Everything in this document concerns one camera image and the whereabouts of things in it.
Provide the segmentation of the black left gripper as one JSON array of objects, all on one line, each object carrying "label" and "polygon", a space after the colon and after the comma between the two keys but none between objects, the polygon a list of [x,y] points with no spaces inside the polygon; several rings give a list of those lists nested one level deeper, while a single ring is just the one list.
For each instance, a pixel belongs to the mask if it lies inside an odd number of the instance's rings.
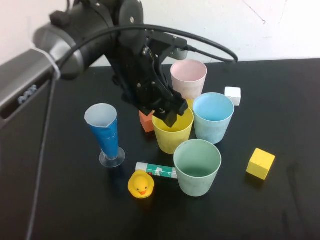
[{"label": "black left gripper", "polygon": [[128,101],[141,112],[154,111],[172,128],[177,114],[189,108],[180,93],[169,86],[162,63],[187,46],[186,40],[163,32],[113,34],[111,66]]}]

